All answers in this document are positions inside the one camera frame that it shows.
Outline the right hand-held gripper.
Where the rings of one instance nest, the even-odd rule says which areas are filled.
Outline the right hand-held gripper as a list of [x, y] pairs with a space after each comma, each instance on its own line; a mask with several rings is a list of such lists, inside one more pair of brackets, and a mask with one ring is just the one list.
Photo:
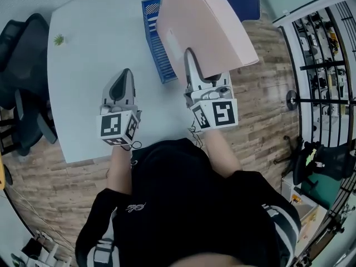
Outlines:
[[229, 72], [213, 75], [205, 80], [212, 87], [204, 89], [205, 82], [197, 58], [191, 48], [184, 53], [187, 107], [193, 113], [201, 131], [238, 125], [238, 104], [233, 97]]

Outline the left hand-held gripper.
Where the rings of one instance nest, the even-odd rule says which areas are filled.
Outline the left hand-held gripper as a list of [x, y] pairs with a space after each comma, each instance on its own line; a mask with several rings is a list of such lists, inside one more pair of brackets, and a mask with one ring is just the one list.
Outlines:
[[114, 75], [103, 89], [97, 135], [110, 146], [132, 146], [141, 121], [141, 110], [134, 105], [134, 76], [129, 68]]

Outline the blue plastic file rack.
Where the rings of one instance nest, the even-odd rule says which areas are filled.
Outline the blue plastic file rack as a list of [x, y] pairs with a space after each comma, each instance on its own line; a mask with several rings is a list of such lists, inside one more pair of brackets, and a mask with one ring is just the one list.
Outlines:
[[144, 0], [141, 2], [141, 4], [146, 40], [150, 48], [161, 83], [164, 84], [176, 80], [177, 76], [172, 69], [156, 29], [156, 22], [159, 15], [161, 0]]

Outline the pink file box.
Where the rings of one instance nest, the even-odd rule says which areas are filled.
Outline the pink file box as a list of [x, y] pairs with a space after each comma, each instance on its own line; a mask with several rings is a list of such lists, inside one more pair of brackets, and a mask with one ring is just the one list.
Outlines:
[[171, 67], [183, 84], [187, 48], [195, 54], [204, 78], [259, 60], [227, 0], [161, 0], [156, 30]]

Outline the person's left forearm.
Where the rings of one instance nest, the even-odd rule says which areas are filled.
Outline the person's left forearm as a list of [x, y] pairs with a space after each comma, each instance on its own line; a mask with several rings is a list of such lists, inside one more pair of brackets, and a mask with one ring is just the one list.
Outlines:
[[131, 195], [131, 152], [128, 146], [113, 147], [106, 187], [122, 194]]

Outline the person's right forearm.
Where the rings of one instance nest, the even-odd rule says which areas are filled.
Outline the person's right forearm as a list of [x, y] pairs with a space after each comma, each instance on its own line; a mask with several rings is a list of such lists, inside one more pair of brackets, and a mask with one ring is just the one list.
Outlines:
[[219, 130], [205, 131], [204, 140], [207, 155], [215, 172], [224, 178], [228, 178], [236, 171], [243, 170], [240, 161]]

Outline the small green potted plant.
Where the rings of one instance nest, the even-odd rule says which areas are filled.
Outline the small green potted plant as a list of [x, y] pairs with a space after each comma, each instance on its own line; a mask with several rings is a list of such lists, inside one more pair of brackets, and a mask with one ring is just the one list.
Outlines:
[[67, 38], [63, 34], [55, 35], [53, 43], [56, 47], [63, 46], [67, 43]]

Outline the black mesh office chair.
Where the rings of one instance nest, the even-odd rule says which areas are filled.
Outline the black mesh office chair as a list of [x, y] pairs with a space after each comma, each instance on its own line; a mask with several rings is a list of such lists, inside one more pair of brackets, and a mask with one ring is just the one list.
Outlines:
[[42, 137], [57, 141], [47, 74], [49, 25], [34, 13], [0, 33], [0, 154], [26, 156]]

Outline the black metal railing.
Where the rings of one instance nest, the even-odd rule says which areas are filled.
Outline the black metal railing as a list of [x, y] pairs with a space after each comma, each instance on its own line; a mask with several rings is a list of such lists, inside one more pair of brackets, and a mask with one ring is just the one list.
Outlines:
[[356, 138], [356, 0], [281, 24], [295, 77], [300, 136], [334, 147]]

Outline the black office chair with clutter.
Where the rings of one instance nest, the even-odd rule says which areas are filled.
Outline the black office chair with clutter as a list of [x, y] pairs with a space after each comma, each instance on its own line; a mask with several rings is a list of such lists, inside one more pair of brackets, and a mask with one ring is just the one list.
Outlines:
[[292, 172], [295, 186], [306, 182], [313, 190], [318, 182], [309, 179], [312, 174], [328, 176], [339, 181], [350, 177], [354, 171], [356, 150], [351, 150], [348, 145], [326, 147], [319, 141], [307, 142], [299, 136], [296, 139], [296, 147], [293, 147], [289, 136], [284, 136], [284, 140], [289, 143], [290, 155], [274, 160], [273, 164], [287, 161], [288, 168], [283, 175]]

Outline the green bin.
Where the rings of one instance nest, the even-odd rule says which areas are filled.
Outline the green bin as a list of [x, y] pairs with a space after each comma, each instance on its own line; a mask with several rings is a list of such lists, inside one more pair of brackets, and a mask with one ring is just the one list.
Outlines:
[[337, 181], [321, 174], [312, 174], [308, 179], [316, 185], [311, 188], [307, 181], [303, 181], [301, 183], [302, 192], [325, 209], [330, 209], [337, 198], [341, 180]]

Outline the black pouch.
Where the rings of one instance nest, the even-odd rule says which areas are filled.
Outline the black pouch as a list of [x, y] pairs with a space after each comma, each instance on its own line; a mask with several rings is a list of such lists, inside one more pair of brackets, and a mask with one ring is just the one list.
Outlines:
[[41, 255], [42, 244], [31, 238], [28, 243], [22, 248], [21, 252], [23, 252], [26, 256], [31, 258], [38, 258]]

